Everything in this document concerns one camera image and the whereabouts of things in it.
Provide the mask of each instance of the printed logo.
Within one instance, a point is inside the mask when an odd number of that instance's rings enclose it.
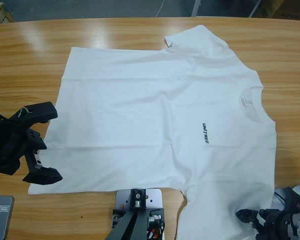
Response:
[[[203,126],[204,140],[205,140],[205,143],[208,144],[208,143],[209,143],[209,140],[208,140],[208,130],[207,130],[207,126],[206,126],[205,123],[202,123],[202,126]]]

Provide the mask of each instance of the t-shirt sleeve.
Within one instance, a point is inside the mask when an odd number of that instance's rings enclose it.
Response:
[[[214,35],[203,25],[182,31],[172,36],[165,36],[169,48],[187,52],[201,52],[208,55],[231,55],[228,44]]]

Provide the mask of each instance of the white t-shirt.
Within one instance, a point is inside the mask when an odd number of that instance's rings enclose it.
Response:
[[[40,152],[63,180],[28,192],[174,188],[177,240],[254,239],[235,213],[270,207],[276,153],[258,74],[202,25],[165,40],[72,48]]]

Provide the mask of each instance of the wooden table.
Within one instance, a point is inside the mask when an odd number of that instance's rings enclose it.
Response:
[[[164,35],[199,24],[258,71],[264,108],[276,121],[276,186],[300,184],[300,21],[198,17],[0,24],[0,113],[9,117],[25,105],[56,103],[71,47],[159,50],[166,47]],[[44,136],[47,126],[34,129]],[[9,240],[99,240],[109,233],[114,192],[28,195],[26,174],[24,159],[15,175],[0,174],[0,195],[15,197]],[[176,190],[162,191],[165,234],[171,240],[186,200]]]

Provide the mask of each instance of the gray floor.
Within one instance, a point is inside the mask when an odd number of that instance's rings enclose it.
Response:
[[[247,17],[256,0],[201,0],[201,16]],[[155,17],[163,0],[0,0],[15,21]],[[165,0],[158,17],[190,17],[195,0]]]

